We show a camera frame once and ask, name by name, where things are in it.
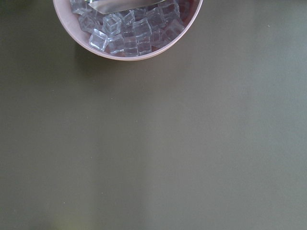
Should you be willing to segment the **pink bowl of ice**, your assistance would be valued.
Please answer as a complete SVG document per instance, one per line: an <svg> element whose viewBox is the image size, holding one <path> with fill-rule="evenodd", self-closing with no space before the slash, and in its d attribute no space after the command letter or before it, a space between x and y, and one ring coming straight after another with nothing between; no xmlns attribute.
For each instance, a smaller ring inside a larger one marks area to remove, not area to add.
<svg viewBox="0 0 307 230"><path fill-rule="evenodd" d="M149 58L153 58L163 52L167 51L171 48L176 42L178 42L182 36L189 30L189 28L194 23L195 19L197 18L200 9L202 7L202 0L191 0L190 1L190 10L189 15L185 19L185 29L175 38L173 41L168 43L166 46L155 50L152 53L137 56L137 57L122 57L122 56L112 56L106 52L100 52L97 49L91 47L89 45L89 37L90 35L87 32L84 32L80 29L78 16L71 12L70 2L68 0L55 0L53 1L55 11L57 16L66 30L66 32L70 35L70 37L82 46L84 49L88 50L89 52L108 59L118 60L118 61L141 61Z"/></svg>

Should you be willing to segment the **metal ice scoop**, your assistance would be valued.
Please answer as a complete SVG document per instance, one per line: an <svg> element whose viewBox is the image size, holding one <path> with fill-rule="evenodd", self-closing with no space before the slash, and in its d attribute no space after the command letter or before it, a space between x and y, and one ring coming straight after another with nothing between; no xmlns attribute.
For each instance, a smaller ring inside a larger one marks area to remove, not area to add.
<svg viewBox="0 0 307 230"><path fill-rule="evenodd" d="M90 7L101 14L132 10L161 2L164 2L164 0L70 0L70 3L76 3L78 7L85 7L85 9Z"/></svg>

